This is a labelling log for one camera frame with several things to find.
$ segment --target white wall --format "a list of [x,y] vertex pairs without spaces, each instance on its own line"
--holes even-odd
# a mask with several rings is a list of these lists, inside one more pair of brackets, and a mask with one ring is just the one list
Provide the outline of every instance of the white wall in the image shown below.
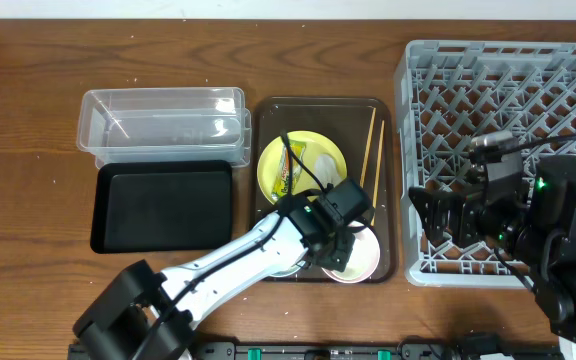
[[0,0],[0,18],[576,20],[576,0]]

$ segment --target yellow snack package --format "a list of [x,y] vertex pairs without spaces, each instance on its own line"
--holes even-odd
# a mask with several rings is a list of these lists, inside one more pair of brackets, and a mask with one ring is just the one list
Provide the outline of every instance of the yellow snack package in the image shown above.
[[[306,151],[306,143],[302,141],[290,140],[290,148],[295,153],[299,160],[303,161],[304,152]],[[295,188],[299,175],[301,175],[301,166],[297,164],[294,159],[290,158],[285,146],[282,147],[281,160],[279,161],[279,171],[275,178],[275,184],[272,187],[270,197],[277,201],[280,197],[288,194],[288,161],[292,160],[292,188]]]

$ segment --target dish rack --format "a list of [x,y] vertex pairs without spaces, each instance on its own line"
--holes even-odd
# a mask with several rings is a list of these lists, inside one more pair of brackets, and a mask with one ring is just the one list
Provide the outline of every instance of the dish rack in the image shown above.
[[[464,249],[428,242],[407,189],[467,186],[467,146],[477,135],[509,130],[525,143],[576,134],[576,44],[412,41],[395,72],[395,105],[408,281],[523,288],[484,242]],[[563,154],[576,155],[576,141],[523,150],[524,180],[534,181],[540,159]]]

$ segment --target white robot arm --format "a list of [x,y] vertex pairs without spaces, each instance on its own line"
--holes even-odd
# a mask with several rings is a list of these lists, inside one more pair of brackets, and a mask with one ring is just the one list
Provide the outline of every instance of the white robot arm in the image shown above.
[[[252,284],[302,258],[343,271],[352,245],[348,225],[372,210],[352,180],[318,195],[299,194],[241,238],[188,264],[155,274],[145,261],[122,271],[84,312],[73,332],[92,360],[177,360],[199,323]],[[151,325],[144,307],[157,316]]]
[[[272,213],[239,239],[193,262],[162,270],[161,273],[167,278],[162,284],[163,289],[171,299],[174,298],[190,281],[223,259],[242,253],[264,239],[279,219],[276,212]],[[307,249],[301,242],[301,233],[290,219],[283,218],[281,221],[271,240],[261,249],[210,275],[195,291],[179,301],[177,309],[188,310],[192,314],[192,329],[233,296],[269,275],[288,270],[304,257]]]

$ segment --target black tray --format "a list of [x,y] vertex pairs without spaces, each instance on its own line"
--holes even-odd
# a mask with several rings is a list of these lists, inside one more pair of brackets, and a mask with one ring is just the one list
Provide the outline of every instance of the black tray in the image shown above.
[[108,164],[90,234],[96,253],[216,249],[232,232],[225,161]]
[[[263,149],[286,131],[308,130],[326,136],[341,150],[346,159],[348,177],[359,183],[373,109],[375,121],[370,143],[370,155],[366,167],[364,190],[373,198],[377,153],[382,120],[384,138],[381,169],[377,185],[378,196],[375,209],[374,229],[381,248],[379,265],[367,283],[380,283],[397,270],[395,180],[390,112],[384,103],[369,98],[316,98],[271,97],[257,106],[255,113],[256,139],[253,144],[251,172],[255,191],[252,193],[251,219],[254,225],[270,211],[271,204],[264,197],[257,182],[257,162]],[[268,278],[269,281],[287,282],[334,282],[319,267],[302,269],[284,278]]]

